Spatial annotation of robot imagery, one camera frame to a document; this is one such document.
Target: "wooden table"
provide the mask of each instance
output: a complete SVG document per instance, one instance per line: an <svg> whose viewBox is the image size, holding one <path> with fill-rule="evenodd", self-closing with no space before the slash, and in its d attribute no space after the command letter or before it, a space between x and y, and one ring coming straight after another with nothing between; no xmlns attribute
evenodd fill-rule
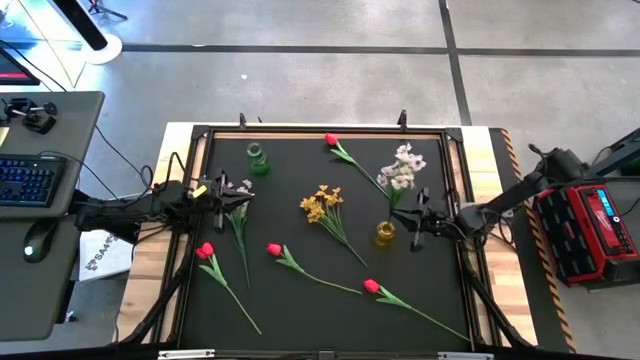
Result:
<svg viewBox="0 0 640 360"><path fill-rule="evenodd" d="M164 140L160 149L160 156L156 166L155 182L164 181L169 156L172 152L177 152L183 160L187 158L191 133L194 125L207 124L167 124ZM475 201L486 202L502 192L498 165L494 157L489 129L486 127L462 127L461 130L464 137L463 144ZM504 136L505 139L508 140L508 134L506 132L504 132ZM194 172L192 174L194 177L197 177L199 174L200 161L198 161L198 156L201 156L203 152L204 141L198 145L198 150L196 152L196 154L200 155L196 155ZM515 155L513 155L512 161L515 174L519 175ZM460 169L454 167L454 172L456 173L456 181L462 181ZM182 180L182 170L180 170L178 166L173 166L170 178ZM145 225L145 227L154 226L156 226L156 224ZM509 237L510 234L506 228L505 231L507 232L506 235ZM135 326L148 312L160 292L162 274L167 260L170 235L171 234L168 231L160 233L140 243L135 249L135 257L118 318L120 338L124 338L131 333ZM185 241L186 238L181 240L177 253L177 261L182 258ZM536 332L534 330L532 316L529 309L518 255L508 245L493 236L489 236L489 241L485 247L485 253L494 299L520 334L529 342L537 344ZM167 306L167 312L164 317L163 330L161 334L162 340L166 339L171 329L176 296L177 295L174 294L173 299ZM478 315L482 335L487 343L491 343L487 312L477 296L476 303L478 305ZM558 316L564 316L564 313L559 311ZM571 339L568 327L566 332L568 334L567 344L571 350L571 346L573 344L569 343Z"/></svg>

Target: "concrete floor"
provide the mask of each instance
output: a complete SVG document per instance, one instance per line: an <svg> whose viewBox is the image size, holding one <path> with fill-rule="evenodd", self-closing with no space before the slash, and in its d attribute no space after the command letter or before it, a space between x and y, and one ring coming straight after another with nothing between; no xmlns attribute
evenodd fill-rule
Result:
<svg viewBox="0 0 640 360"><path fill-rule="evenodd" d="M126 13L129 21L94 19L125 43L447 45L438 0L187 0L179 5L107 0L106 5ZM640 5L631 0L449 0L448 9L459 48L640 49ZM17 27L12 31L0 36L12 41L25 36ZM574 55L460 56L472 124L509 130L525 172L538 161L529 142L543 150L571 148L590 161L640 124L637 55ZM46 58L34 61L64 79ZM107 65L87 65L81 74L75 63L69 67L78 74L76 89L106 93L99 125L138 165L155 165L167 122L236 121L241 111L250 121L259 115L265 122L393 123L404 108L412 124L462 121L448 55L156 51L125 52ZM141 190L126 164L107 168L107 159L120 163L95 138L88 165L117 194ZM108 196L89 174L82 176L82 189ZM640 358L640 286L587 293L558 285L579 352ZM93 293L101 286L111 289L103 292L109 300L96 304ZM76 311L104 314L94 316L95 322L61 325L46 342L1 344L0 352L109 342L122 293L113 286L123 284L74 293ZM84 331L98 323L103 331Z"/></svg>

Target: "small vase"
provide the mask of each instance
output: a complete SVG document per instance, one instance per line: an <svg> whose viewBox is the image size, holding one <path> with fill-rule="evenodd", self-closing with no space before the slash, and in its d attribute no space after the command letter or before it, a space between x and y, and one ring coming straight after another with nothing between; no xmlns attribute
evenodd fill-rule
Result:
<svg viewBox="0 0 640 360"><path fill-rule="evenodd" d="M378 246L389 246L396 237L396 227L389 221L382 221L376 227L376 240Z"/></svg>
<svg viewBox="0 0 640 360"><path fill-rule="evenodd" d="M249 168L254 175L264 175L271 169L267 155L262 151L262 145L251 143L247 146Z"/></svg>

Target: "keyboard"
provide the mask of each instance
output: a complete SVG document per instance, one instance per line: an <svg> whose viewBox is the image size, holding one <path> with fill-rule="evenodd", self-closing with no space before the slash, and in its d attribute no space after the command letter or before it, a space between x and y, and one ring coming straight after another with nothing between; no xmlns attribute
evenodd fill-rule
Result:
<svg viewBox="0 0 640 360"><path fill-rule="evenodd" d="M67 159L0 154L0 206L49 207Z"/></svg>

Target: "red tulip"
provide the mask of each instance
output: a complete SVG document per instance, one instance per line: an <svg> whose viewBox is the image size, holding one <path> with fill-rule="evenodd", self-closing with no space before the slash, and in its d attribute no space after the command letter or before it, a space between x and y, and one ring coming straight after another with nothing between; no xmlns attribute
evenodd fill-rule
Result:
<svg viewBox="0 0 640 360"><path fill-rule="evenodd" d="M324 136L324 139L327 141L327 144L329 144L331 146L334 146L335 144L338 143L338 137L335 136L334 134L331 134L331 133L327 133Z"/></svg>
<svg viewBox="0 0 640 360"><path fill-rule="evenodd" d="M210 243L202 244L202 251L207 256L213 255L213 245L211 245Z"/></svg>
<svg viewBox="0 0 640 360"><path fill-rule="evenodd" d="M378 285L378 283L373 279L365 280L362 284L364 285L364 288L372 294L377 294L378 291L380 291L380 285Z"/></svg>
<svg viewBox="0 0 640 360"><path fill-rule="evenodd" d="M280 256L282 254L282 246L278 244L267 245L267 252L273 256Z"/></svg>
<svg viewBox="0 0 640 360"><path fill-rule="evenodd" d="M202 249L196 249L196 255L202 260L208 258L207 254Z"/></svg>

